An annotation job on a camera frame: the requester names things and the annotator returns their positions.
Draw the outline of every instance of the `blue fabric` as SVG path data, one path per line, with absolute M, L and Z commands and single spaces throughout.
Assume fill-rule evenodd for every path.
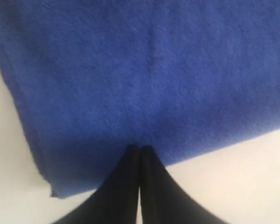
M 0 69 L 65 197 L 130 143 L 172 164 L 280 128 L 280 1 L 0 0 Z

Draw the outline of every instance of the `white surface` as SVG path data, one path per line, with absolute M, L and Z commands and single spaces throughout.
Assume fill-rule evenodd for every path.
M 199 203 L 230 224 L 280 224 L 280 130 L 168 167 Z M 50 198 L 0 76 L 0 224 L 49 224 L 85 200 Z

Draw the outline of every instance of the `white background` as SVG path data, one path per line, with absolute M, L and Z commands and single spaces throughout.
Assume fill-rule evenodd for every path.
M 280 224 L 280 130 L 168 170 L 194 199 L 230 224 Z M 49 184 L 38 174 L 0 75 L 0 224 L 50 224 L 90 194 L 49 197 Z

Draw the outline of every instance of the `fleece texture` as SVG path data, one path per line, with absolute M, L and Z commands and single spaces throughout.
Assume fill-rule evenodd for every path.
M 128 144 L 172 164 L 280 128 L 280 1 L 0 0 L 0 69 L 66 197 Z

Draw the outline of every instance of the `blue fleece blanket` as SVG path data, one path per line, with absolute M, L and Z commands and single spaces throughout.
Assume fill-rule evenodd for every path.
M 0 69 L 65 197 L 130 143 L 172 164 L 280 128 L 280 1 L 0 0 Z

